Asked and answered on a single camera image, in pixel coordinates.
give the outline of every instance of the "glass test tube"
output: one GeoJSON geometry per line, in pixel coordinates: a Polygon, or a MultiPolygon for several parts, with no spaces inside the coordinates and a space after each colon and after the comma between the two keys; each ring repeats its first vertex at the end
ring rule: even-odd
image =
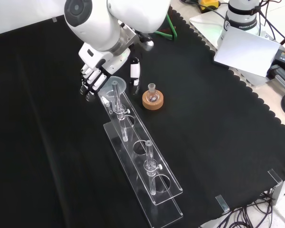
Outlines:
{"type": "Polygon", "coordinates": [[[147,155],[147,166],[151,170],[154,166],[154,158],[153,158],[153,143],[151,140],[146,141],[146,155],[147,155]]]}
{"type": "Polygon", "coordinates": [[[119,113],[119,112],[122,111],[123,106],[122,106],[122,102],[120,100],[118,82],[117,81],[113,81],[112,82],[112,87],[113,87],[113,91],[114,91],[116,111],[119,113]]]}
{"type": "Polygon", "coordinates": [[[155,195],[156,194],[156,187],[155,187],[156,168],[155,168],[155,162],[153,158],[153,143],[151,142],[151,140],[147,140],[145,145],[146,145],[146,155],[147,155],[147,169],[151,170],[148,173],[150,192],[151,192],[151,195],[155,195]]]}
{"type": "Polygon", "coordinates": [[[128,135],[127,135],[127,128],[126,128],[126,123],[125,123],[126,119],[124,117],[123,105],[122,105],[122,102],[120,100],[118,82],[113,81],[112,87],[113,87],[115,105],[116,105],[115,110],[116,110],[117,118],[119,119],[120,129],[121,129],[121,132],[123,135],[123,141],[127,142],[128,141],[128,135]]]}

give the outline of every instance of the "white wall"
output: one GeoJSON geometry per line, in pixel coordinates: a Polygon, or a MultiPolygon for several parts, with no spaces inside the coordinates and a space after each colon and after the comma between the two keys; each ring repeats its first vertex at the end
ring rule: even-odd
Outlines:
{"type": "Polygon", "coordinates": [[[0,33],[63,15],[66,0],[0,0],[0,33]]]}

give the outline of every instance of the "yellow device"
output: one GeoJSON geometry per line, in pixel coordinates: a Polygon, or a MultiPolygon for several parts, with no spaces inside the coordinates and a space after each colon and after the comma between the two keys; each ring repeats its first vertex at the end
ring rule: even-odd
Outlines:
{"type": "MultiPolygon", "coordinates": [[[[218,0],[199,0],[199,4],[204,5],[204,6],[208,6],[209,8],[216,10],[219,7],[219,1],[218,0]]],[[[209,9],[202,7],[202,6],[198,6],[201,13],[206,13],[209,12],[209,9]]]]}

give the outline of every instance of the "test tube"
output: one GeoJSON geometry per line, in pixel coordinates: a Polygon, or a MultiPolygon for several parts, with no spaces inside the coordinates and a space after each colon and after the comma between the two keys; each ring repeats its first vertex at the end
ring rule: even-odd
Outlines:
{"type": "Polygon", "coordinates": [[[123,107],[122,107],[122,102],[120,101],[118,82],[117,81],[113,81],[112,82],[112,86],[113,86],[113,91],[114,91],[116,111],[120,112],[123,109],[123,107]]]}
{"type": "Polygon", "coordinates": [[[147,167],[151,169],[155,166],[153,158],[153,143],[151,142],[151,140],[146,141],[146,155],[147,155],[147,167]]]}
{"type": "Polygon", "coordinates": [[[155,169],[155,162],[153,158],[153,143],[151,140],[146,141],[146,155],[147,155],[147,169],[150,170],[147,172],[149,176],[149,185],[150,185],[150,192],[151,195],[156,194],[156,187],[155,187],[155,174],[156,174],[156,169],[155,169]]]}
{"type": "Polygon", "coordinates": [[[149,185],[150,185],[150,193],[151,195],[156,194],[156,187],[155,187],[155,177],[150,177],[149,176],[149,185]]]}
{"type": "Polygon", "coordinates": [[[127,118],[119,120],[119,124],[120,124],[120,129],[122,131],[123,141],[127,142],[128,141],[128,134],[127,134],[127,128],[125,125],[125,121],[128,121],[127,118]]]}

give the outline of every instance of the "clear acrylic rack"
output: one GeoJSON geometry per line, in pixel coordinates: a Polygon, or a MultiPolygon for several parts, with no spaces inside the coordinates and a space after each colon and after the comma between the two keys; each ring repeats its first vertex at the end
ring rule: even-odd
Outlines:
{"type": "Polygon", "coordinates": [[[126,82],[112,76],[99,91],[111,122],[104,124],[112,147],[152,228],[183,217],[174,197],[183,192],[133,105],[126,82]]]}

